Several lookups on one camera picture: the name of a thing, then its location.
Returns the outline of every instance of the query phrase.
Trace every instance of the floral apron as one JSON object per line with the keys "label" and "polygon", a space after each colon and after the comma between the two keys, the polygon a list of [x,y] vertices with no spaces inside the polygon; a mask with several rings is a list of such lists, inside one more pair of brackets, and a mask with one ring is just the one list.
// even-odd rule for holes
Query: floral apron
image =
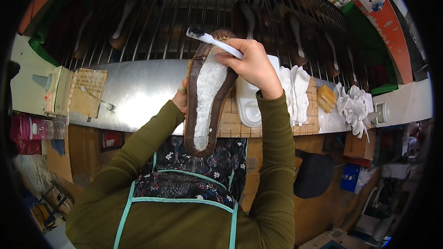
{"label": "floral apron", "polygon": [[188,155],[183,136],[170,136],[132,182],[114,249],[117,249],[133,202],[193,202],[232,214],[229,248],[235,247],[238,202],[246,184],[245,138],[219,138],[206,158]]}

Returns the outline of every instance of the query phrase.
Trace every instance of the teal apron trim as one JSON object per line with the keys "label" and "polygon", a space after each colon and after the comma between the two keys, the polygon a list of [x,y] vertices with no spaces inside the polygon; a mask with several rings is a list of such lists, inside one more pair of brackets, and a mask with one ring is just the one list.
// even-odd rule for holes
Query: teal apron trim
{"label": "teal apron trim", "polygon": [[152,172],[154,172],[154,167],[156,167],[156,164],[157,164],[157,151],[154,153],[154,155],[153,155],[153,164],[152,164]]}
{"label": "teal apron trim", "polygon": [[125,226],[126,219],[128,218],[129,209],[132,204],[132,195],[134,194],[134,186],[136,181],[133,181],[131,184],[131,189],[129,190],[128,201],[126,202],[125,209],[123,210],[123,214],[121,215],[120,224],[118,225],[117,235],[115,236],[114,249],[118,248],[120,243],[121,234],[123,233],[123,227]]}
{"label": "teal apron trim", "polygon": [[229,188],[228,191],[231,192],[232,179],[234,178],[234,169],[232,169],[231,176],[229,177]]}
{"label": "teal apron trim", "polygon": [[123,228],[125,227],[126,219],[128,218],[128,213],[131,208],[131,205],[133,202],[189,202],[189,203],[203,203],[207,205],[216,206],[219,208],[222,208],[224,210],[227,210],[229,213],[232,213],[231,217],[231,231],[230,231],[230,237],[229,237],[229,249],[235,249],[235,235],[237,230],[237,212],[238,212],[238,202],[235,202],[234,210],[231,208],[220,204],[218,202],[213,202],[209,200],[203,200],[203,199],[173,199],[173,198],[158,198],[158,197],[135,197],[133,198],[134,194],[134,186],[135,182],[133,181],[131,184],[131,189],[129,190],[128,194],[128,201],[126,202],[125,209],[123,210],[123,214],[120,219],[120,223],[118,225],[117,234],[114,241],[114,249],[118,249],[118,246],[120,244],[121,235],[123,233]]}
{"label": "teal apron trim", "polygon": [[216,206],[224,210],[227,210],[230,213],[234,213],[233,209],[219,202],[197,199],[197,198],[134,197],[132,198],[132,202],[202,203],[202,204]]}
{"label": "teal apron trim", "polygon": [[183,174],[192,175],[192,176],[204,179],[204,180],[208,180],[208,181],[213,182],[217,185],[221,185],[225,190],[227,190],[227,188],[222,183],[220,183],[212,178],[209,178],[207,176],[204,176],[204,175],[200,175],[200,174],[196,174],[196,173],[192,173],[192,172],[188,172],[188,171],[183,171],[183,170],[176,170],[176,169],[163,169],[163,170],[159,170],[158,172],[180,172]]}
{"label": "teal apron trim", "polygon": [[238,211],[238,202],[235,202],[234,212],[232,213],[231,218],[231,233],[229,236],[229,248],[235,248],[235,234],[237,232],[237,211]]}

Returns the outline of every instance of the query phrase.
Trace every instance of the sleeve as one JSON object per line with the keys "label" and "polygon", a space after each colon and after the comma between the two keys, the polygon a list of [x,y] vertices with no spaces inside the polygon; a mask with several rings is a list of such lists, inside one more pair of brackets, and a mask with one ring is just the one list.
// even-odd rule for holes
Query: sleeve
{"label": "sleeve", "polygon": [[263,166],[249,216],[257,221],[264,248],[293,248],[295,147],[286,95],[274,100],[257,93],[263,128]]}
{"label": "sleeve", "polygon": [[77,203],[98,201],[128,187],[183,119],[184,115],[174,102],[169,100],[157,115],[128,139],[112,162],[85,189]]}

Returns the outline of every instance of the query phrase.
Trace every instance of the blue box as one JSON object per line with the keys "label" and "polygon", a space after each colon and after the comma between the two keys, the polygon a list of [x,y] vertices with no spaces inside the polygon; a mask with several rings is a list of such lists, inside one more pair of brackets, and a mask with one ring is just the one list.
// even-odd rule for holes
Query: blue box
{"label": "blue box", "polygon": [[345,191],[354,192],[357,186],[358,174],[360,173],[360,165],[347,163],[343,172],[340,188]]}

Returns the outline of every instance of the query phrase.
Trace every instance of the olive green sweater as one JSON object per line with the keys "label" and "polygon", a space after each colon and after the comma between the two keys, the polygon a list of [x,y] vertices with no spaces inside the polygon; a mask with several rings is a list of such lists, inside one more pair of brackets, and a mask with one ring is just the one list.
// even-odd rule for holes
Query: olive green sweater
{"label": "olive green sweater", "polygon": [[[293,248],[295,152],[286,97],[257,97],[263,123],[263,166],[249,215],[239,208],[235,247]],[[66,235],[78,248],[112,248],[129,187],[183,114],[172,101],[126,142],[81,198],[66,221]],[[229,247],[231,213],[198,203],[135,202],[119,248]]]}

